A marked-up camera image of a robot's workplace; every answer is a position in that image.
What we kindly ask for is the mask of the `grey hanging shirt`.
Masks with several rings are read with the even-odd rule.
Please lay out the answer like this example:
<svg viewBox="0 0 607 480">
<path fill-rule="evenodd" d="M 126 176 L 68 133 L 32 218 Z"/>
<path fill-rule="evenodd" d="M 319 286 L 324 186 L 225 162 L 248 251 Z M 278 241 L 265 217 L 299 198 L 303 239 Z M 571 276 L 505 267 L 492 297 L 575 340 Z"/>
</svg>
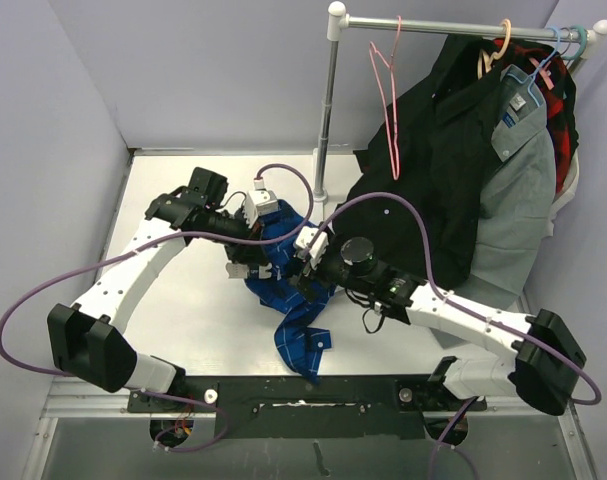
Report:
<svg viewBox="0 0 607 480">
<path fill-rule="evenodd" d="M 553 203 L 554 149 L 546 102 L 511 65 L 467 89 L 469 107 L 438 110 L 429 137 L 443 224 L 433 226 L 438 286 L 496 308 L 520 295 Z"/>
</svg>

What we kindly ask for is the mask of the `blue plaid shirt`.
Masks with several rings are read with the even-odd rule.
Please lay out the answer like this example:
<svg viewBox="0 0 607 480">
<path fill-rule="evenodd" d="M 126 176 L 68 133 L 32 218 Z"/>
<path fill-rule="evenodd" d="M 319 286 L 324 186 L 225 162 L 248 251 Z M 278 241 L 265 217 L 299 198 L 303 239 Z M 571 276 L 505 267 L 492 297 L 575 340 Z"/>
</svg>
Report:
<svg viewBox="0 0 607 480">
<path fill-rule="evenodd" d="M 274 332 L 274 343 L 282 361 L 293 372 L 315 383 L 322 354 L 332 347 L 331 333 L 312 323 L 334 295 L 335 288 L 312 284 L 314 299 L 309 302 L 290 284 L 302 264 L 295 255 L 294 237 L 266 245 L 264 251 L 272 265 L 268 279 L 250 278 L 246 287 L 260 304 L 284 315 Z"/>
</svg>

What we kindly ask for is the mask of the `blue hanger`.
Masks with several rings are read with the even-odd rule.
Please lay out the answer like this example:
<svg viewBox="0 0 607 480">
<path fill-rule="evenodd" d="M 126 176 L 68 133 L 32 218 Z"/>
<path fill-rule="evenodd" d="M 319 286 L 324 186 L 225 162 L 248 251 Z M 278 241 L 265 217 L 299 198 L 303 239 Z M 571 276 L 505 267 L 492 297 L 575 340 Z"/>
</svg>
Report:
<svg viewBox="0 0 607 480">
<path fill-rule="evenodd" d="M 537 107 L 556 107 L 555 84 L 550 67 L 559 58 L 560 40 L 554 46 L 515 39 L 505 41 L 507 59 L 502 79 L 515 82 Z"/>
</svg>

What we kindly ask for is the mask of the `white hanging garment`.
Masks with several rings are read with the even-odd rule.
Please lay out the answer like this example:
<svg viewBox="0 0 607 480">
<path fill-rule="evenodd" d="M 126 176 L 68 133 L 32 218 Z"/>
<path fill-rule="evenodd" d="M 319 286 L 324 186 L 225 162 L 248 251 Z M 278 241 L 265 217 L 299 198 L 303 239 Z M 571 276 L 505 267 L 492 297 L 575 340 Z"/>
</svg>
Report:
<svg viewBox="0 0 607 480">
<path fill-rule="evenodd" d="M 554 201 L 550 208 L 550 214 L 548 217 L 546 236 L 552 237 L 554 235 L 555 220 L 560 210 L 562 210 L 567 204 L 569 204 L 576 195 L 580 178 L 580 165 L 578 151 L 575 151 L 571 158 L 568 173 L 565 177 L 562 189 L 556 194 Z"/>
</svg>

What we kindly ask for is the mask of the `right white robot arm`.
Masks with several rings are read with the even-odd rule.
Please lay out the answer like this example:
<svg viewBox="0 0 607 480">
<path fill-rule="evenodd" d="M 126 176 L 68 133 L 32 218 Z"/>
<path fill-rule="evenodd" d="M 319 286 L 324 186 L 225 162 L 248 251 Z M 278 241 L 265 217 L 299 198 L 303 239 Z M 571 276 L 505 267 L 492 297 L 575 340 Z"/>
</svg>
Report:
<svg viewBox="0 0 607 480">
<path fill-rule="evenodd" d="M 325 233 L 300 234 L 303 262 L 296 286 L 310 296 L 313 283 L 348 291 L 383 319 L 440 331 L 489 352 L 487 358 L 443 359 L 428 384 L 442 409 L 471 397 L 518 397 L 535 410 L 562 415 L 586 357 L 562 318 L 549 310 L 510 312 L 462 298 L 377 259 L 363 237 L 330 245 Z"/>
</svg>

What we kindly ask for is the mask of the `red plaid hanging shirt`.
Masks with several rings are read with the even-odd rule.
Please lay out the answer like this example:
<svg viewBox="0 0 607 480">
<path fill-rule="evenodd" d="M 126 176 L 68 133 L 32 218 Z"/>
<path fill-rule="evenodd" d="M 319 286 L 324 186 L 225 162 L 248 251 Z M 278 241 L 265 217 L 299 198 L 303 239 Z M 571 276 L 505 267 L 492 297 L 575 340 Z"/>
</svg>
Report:
<svg viewBox="0 0 607 480">
<path fill-rule="evenodd" d="M 505 65 L 516 65 L 529 75 L 551 53 L 549 45 L 516 39 L 509 42 L 501 61 Z M 574 115 L 576 85 L 559 53 L 543 65 L 535 84 L 547 106 L 547 130 L 554 147 L 556 193 L 559 194 L 578 148 L 579 134 Z"/>
</svg>

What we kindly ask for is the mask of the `black hanging shirt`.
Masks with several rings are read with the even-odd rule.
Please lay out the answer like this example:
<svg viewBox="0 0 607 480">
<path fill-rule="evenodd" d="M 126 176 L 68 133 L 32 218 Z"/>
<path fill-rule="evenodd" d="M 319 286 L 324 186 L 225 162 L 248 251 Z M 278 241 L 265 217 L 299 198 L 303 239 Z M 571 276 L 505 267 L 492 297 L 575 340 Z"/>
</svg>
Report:
<svg viewBox="0 0 607 480">
<path fill-rule="evenodd" d="M 440 206 L 431 176 L 429 137 L 436 128 L 438 110 L 447 104 L 457 115 L 471 104 L 467 89 L 494 73 L 494 67 L 479 76 L 480 51 L 497 51 L 497 45 L 482 37 L 450 35 L 429 74 L 397 100 L 401 173 L 392 179 L 385 130 L 379 129 L 366 149 L 355 153 L 363 173 L 350 189 L 349 198 L 376 192 L 376 199 L 363 201 L 338 215 L 332 228 L 338 237 L 366 237 L 374 243 L 376 256 L 384 262 L 418 277 L 432 269 L 433 232 L 443 224 L 445 209 Z M 386 192 L 399 195 L 419 212 L 429 238 L 431 258 L 424 258 L 422 235 L 413 215 L 399 203 L 384 198 Z"/>
</svg>

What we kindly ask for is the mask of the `teal hanger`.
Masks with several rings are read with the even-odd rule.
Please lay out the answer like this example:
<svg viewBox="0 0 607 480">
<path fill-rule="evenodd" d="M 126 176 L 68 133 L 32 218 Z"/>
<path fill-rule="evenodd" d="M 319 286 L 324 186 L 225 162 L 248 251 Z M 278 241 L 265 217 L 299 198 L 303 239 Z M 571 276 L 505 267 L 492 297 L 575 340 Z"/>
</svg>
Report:
<svg viewBox="0 0 607 480">
<path fill-rule="evenodd" d="M 587 49 L 589 34 L 587 29 L 581 25 L 572 25 L 569 27 L 568 31 L 577 35 L 574 40 L 574 44 L 577 44 L 577 47 L 572 52 L 570 52 L 570 48 L 567 48 L 562 52 L 561 59 L 564 62 L 574 62 L 578 60 Z"/>
</svg>

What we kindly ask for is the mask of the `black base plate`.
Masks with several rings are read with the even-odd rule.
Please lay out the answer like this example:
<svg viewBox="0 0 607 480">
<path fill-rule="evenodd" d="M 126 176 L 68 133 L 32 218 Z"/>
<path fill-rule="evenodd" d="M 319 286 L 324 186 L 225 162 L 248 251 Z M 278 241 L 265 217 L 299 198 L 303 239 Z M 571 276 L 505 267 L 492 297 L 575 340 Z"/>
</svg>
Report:
<svg viewBox="0 0 607 480">
<path fill-rule="evenodd" d="M 179 394 L 203 402 L 208 390 L 229 415 L 228 439 L 423 439 L 425 414 L 463 405 L 429 374 L 188 376 Z"/>
</svg>

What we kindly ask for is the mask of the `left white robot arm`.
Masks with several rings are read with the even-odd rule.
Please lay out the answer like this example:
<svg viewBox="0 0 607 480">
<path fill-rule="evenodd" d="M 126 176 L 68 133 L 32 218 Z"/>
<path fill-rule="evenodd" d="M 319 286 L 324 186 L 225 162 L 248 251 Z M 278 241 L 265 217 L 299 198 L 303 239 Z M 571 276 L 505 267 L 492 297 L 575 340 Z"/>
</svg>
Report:
<svg viewBox="0 0 607 480">
<path fill-rule="evenodd" d="M 127 260 L 102 274 L 72 305 L 55 305 L 47 327 L 55 366 L 107 392 L 122 388 L 151 391 L 163 410 L 183 405 L 185 372 L 165 360 L 138 353 L 125 332 L 137 305 L 161 271 L 202 231 L 239 239 L 225 244 L 229 273 L 240 275 L 250 265 L 261 272 L 267 257 L 256 242 L 261 217 L 278 211 L 276 195 L 256 180 L 235 213 L 222 208 L 227 179 L 200 167 L 190 181 L 154 199 L 127 246 Z"/>
</svg>

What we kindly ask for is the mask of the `metal clothes rack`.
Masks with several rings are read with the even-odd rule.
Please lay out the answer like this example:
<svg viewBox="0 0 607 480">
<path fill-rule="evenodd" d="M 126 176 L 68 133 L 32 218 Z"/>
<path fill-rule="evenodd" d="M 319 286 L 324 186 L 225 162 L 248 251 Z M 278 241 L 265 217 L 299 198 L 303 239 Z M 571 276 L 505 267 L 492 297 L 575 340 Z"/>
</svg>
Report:
<svg viewBox="0 0 607 480">
<path fill-rule="evenodd" d="M 396 33 L 397 25 L 397 20 L 394 19 L 351 15 L 348 13 L 346 5 L 341 1 L 331 2 L 327 8 L 327 14 L 326 38 L 329 42 L 329 66 L 322 98 L 321 123 L 317 148 L 313 151 L 314 183 L 312 195 L 314 203 L 319 206 L 324 205 L 328 200 L 328 193 L 325 188 L 325 171 L 341 34 L 348 29 L 389 30 Z M 510 34 L 513 38 L 524 40 L 543 42 L 559 39 L 561 43 L 574 44 L 577 35 L 570 33 L 568 31 L 569 27 L 563 27 L 558 33 L 554 33 L 550 27 L 539 29 L 524 27 L 507 28 L 499 25 L 408 19 L 402 20 L 401 32 L 443 35 L 458 34 L 487 38 L 498 38 Z M 602 44 L 607 38 L 607 20 L 603 19 L 594 23 L 587 31 L 589 34 L 587 49 L 578 60 L 570 62 L 570 71 L 572 73 L 578 71 L 589 56 L 596 51 L 597 46 Z"/>
</svg>

